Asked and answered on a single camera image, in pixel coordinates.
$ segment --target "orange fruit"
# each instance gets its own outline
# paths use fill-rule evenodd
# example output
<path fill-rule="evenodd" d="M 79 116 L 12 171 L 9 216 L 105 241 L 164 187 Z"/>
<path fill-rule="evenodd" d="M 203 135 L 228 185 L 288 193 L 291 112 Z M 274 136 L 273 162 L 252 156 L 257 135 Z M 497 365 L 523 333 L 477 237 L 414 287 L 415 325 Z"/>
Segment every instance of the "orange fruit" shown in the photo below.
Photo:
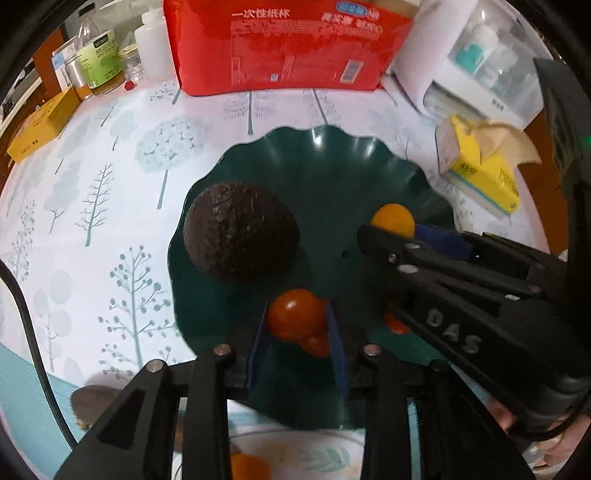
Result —
<path fill-rule="evenodd" d="M 375 212 L 371 224 L 388 232 L 414 237 L 414 219 L 412 214 L 397 203 L 389 203 Z"/>
<path fill-rule="evenodd" d="M 324 303 L 303 288 L 288 290 L 267 311 L 267 328 L 279 340 L 300 343 L 324 332 Z"/>
<path fill-rule="evenodd" d="M 236 453 L 230 457 L 232 480 L 271 480 L 271 468 L 259 458 Z"/>
<path fill-rule="evenodd" d="M 384 313 L 384 323 L 386 324 L 386 327 L 388 327 L 388 330 L 396 335 L 412 333 L 412 329 L 409 326 L 403 324 L 400 320 L 397 320 L 390 312 Z"/>
<path fill-rule="evenodd" d="M 330 357 L 329 338 L 326 334 L 317 335 L 300 342 L 301 349 L 318 358 Z"/>

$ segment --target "barcode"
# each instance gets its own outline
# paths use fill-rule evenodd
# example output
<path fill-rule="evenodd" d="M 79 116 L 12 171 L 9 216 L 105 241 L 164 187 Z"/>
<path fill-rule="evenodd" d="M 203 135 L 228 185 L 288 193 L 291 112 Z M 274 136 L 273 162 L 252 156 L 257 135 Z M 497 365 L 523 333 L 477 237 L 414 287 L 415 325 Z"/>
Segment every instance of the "barcode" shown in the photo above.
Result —
<path fill-rule="evenodd" d="M 353 83 L 363 68 L 363 62 L 359 60 L 349 60 L 343 74 L 340 77 L 341 83 Z"/>

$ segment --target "white tablecloth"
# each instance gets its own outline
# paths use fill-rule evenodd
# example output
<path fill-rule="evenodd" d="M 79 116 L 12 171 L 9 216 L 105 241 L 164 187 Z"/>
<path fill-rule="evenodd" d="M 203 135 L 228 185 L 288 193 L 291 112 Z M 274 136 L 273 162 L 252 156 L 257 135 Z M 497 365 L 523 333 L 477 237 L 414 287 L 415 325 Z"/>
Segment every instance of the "white tablecloth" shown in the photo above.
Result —
<path fill-rule="evenodd" d="M 67 388 L 122 385 L 151 358 L 191 359 L 175 326 L 167 271 L 168 243 L 188 189 L 232 145 L 283 125 L 324 124 L 378 137 L 415 161 L 448 198 L 459 228 L 547 251 L 521 176 L 522 208 L 495 218 L 437 175 L 434 125 L 401 93 L 276 90 L 191 98 L 176 82 L 120 88 L 84 102 L 59 139 L 14 167 L 0 196 L 0 257 L 25 294 L 52 381 Z M 61 455 L 53 463 L 39 459 L 33 434 L 17 426 L 25 421 L 16 417 L 19 399 L 32 396 L 35 380 L 19 383 L 19 357 L 30 354 L 4 285 L 0 298 L 2 418 L 35 470 L 52 476 L 65 450 L 47 454 Z M 32 428 L 38 437 L 57 438 L 50 417 Z"/>

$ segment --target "plastic bottle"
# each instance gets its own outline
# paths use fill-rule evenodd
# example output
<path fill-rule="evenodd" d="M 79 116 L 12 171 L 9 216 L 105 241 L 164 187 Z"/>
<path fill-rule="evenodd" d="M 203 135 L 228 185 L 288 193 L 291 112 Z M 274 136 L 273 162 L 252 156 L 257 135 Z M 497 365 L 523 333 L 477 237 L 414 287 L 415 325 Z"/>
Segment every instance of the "plastic bottle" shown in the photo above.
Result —
<path fill-rule="evenodd" d="M 173 78 L 173 54 L 162 8 L 154 8 L 142 14 L 144 25 L 135 31 L 135 42 L 148 80 L 162 81 Z"/>
<path fill-rule="evenodd" d="M 74 41 L 76 56 L 90 91 L 104 95 L 125 81 L 115 33 L 96 17 L 94 4 L 82 8 L 79 15 L 80 29 Z"/>
<path fill-rule="evenodd" d="M 481 23 L 470 33 L 464 48 L 456 56 L 456 63 L 474 75 L 499 44 L 497 30 Z"/>
<path fill-rule="evenodd" d="M 501 44 L 491 54 L 476 74 L 476 80 L 486 88 L 492 88 L 499 79 L 509 75 L 510 68 L 517 63 L 519 56 L 511 48 Z"/>

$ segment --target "green label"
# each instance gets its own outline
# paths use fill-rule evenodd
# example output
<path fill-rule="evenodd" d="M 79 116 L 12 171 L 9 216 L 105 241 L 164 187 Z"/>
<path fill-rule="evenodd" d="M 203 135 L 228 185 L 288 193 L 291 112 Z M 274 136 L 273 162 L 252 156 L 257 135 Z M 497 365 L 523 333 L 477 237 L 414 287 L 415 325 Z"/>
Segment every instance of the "green label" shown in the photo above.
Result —
<path fill-rule="evenodd" d="M 103 85 L 121 71 L 117 41 L 112 30 L 94 38 L 78 51 L 77 56 L 91 89 Z"/>

